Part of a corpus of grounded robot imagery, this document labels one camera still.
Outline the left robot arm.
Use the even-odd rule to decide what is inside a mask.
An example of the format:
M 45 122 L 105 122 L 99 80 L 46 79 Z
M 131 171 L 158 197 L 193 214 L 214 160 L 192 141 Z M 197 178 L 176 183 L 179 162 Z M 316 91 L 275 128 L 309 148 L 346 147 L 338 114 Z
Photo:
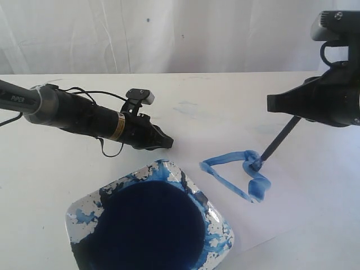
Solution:
M 111 140 L 136 150 L 169 149 L 174 140 L 153 125 L 150 116 L 138 112 L 154 99 L 151 91 L 132 88 L 123 98 L 121 110 L 115 111 L 98 105 L 90 91 L 79 87 L 60 89 L 47 83 L 25 89 L 1 81 L 1 108 L 19 113 L 1 125 L 24 117 L 33 124 L 93 137 L 102 145 L 105 140 Z

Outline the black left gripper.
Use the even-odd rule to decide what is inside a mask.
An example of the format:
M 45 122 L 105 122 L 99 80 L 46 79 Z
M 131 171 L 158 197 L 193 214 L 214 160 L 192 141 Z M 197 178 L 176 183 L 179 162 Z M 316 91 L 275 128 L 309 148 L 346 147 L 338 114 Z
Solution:
M 125 126 L 119 142 L 132 146 L 136 150 L 171 149 L 174 139 L 165 135 L 150 122 L 150 117 L 132 116 L 125 113 Z

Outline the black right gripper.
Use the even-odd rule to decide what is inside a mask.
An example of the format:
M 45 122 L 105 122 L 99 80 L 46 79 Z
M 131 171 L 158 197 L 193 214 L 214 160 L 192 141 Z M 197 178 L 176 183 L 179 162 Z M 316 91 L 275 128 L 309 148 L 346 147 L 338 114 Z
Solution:
M 310 114 L 306 105 L 309 88 Z M 287 92 L 267 95 L 267 111 L 307 116 L 309 122 L 332 127 L 359 126 L 359 68 L 349 61 L 334 62 L 321 76 L 307 78 Z

